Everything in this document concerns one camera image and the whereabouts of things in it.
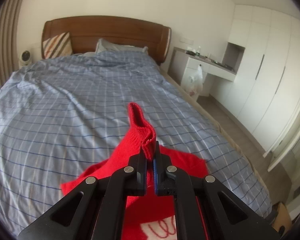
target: cabinet handle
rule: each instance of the cabinet handle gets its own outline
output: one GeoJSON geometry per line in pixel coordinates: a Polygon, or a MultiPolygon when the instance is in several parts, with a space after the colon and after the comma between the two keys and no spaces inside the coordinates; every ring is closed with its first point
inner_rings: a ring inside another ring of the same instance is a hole
{"type": "Polygon", "coordinates": [[[284,74],[284,71],[286,70],[286,66],[284,66],[284,68],[283,68],[283,71],[282,71],[282,75],[281,75],[281,78],[280,78],[280,81],[279,81],[279,84],[278,84],[278,86],[277,86],[277,89],[275,90],[275,93],[274,94],[276,94],[277,93],[277,91],[278,91],[278,88],[279,88],[279,86],[280,86],[280,83],[281,83],[281,80],[282,80],[282,77],[283,77],[283,74],[284,74]]]}
{"type": "Polygon", "coordinates": [[[263,59],[264,59],[264,58],[265,58],[265,54],[263,54],[263,56],[262,56],[262,60],[261,60],[261,63],[260,63],[259,69],[258,69],[258,73],[257,73],[257,75],[256,75],[255,80],[257,80],[257,78],[258,78],[258,75],[259,75],[259,72],[260,72],[260,68],[261,68],[261,66],[262,66],[262,63],[263,63],[263,59]]]}

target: white desk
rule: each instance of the white desk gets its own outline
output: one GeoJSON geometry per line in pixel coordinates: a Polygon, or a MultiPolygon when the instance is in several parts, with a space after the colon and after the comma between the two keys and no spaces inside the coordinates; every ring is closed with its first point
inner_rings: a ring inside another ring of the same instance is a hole
{"type": "Polygon", "coordinates": [[[226,68],[214,64],[205,59],[205,57],[194,57],[186,54],[186,51],[179,48],[174,48],[168,75],[171,76],[177,84],[183,89],[189,87],[190,77],[195,76],[198,67],[202,68],[203,76],[203,92],[201,95],[208,96],[214,78],[220,77],[231,82],[234,81],[236,74],[226,68]]]}

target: pillow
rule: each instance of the pillow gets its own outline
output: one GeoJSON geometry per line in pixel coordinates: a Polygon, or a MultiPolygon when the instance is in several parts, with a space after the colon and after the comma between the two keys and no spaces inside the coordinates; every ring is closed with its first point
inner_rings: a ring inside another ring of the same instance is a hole
{"type": "Polygon", "coordinates": [[[61,33],[42,43],[44,58],[56,58],[62,56],[70,56],[72,54],[72,46],[70,33],[61,33]]]}
{"type": "Polygon", "coordinates": [[[95,55],[96,55],[96,53],[94,51],[89,51],[89,52],[82,54],[82,56],[85,56],[85,57],[94,57],[95,55]]]}
{"type": "Polygon", "coordinates": [[[134,46],[129,46],[129,45],[118,45],[111,43],[109,41],[106,41],[105,39],[101,38],[97,42],[97,47],[96,47],[96,54],[103,52],[105,50],[112,50],[112,51],[141,51],[144,53],[148,53],[148,47],[144,48],[139,48],[139,47],[134,47],[134,46]]]}

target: plastic bag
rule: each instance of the plastic bag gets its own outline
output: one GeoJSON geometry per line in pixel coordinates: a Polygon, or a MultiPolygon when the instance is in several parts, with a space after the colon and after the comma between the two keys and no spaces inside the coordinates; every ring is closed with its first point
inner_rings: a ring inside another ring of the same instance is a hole
{"type": "Polygon", "coordinates": [[[186,92],[194,99],[197,100],[199,94],[203,89],[203,76],[202,68],[198,66],[198,70],[194,76],[189,76],[189,85],[186,92]]]}

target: gray pillow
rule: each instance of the gray pillow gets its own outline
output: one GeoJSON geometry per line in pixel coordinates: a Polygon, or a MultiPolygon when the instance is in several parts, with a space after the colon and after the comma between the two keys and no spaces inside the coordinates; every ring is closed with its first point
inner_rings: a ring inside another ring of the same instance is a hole
{"type": "Polygon", "coordinates": [[[101,38],[97,42],[96,46],[96,54],[103,52],[105,50],[112,50],[112,51],[141,51],[146,54],[148,54],[148,47],[139,48],[135,46],[129,46],[129,45],[118,45],[111,43],[109,41],[106,41],[105,39],[101,38]]]}
{"type": "Polygon", "coordinates": [[[85,57],[94,57],[95,55],[96,55],[96,53],[94,51],[89,51],[89,52],[82,54],[82,56],[85,56],[85,57]]]}

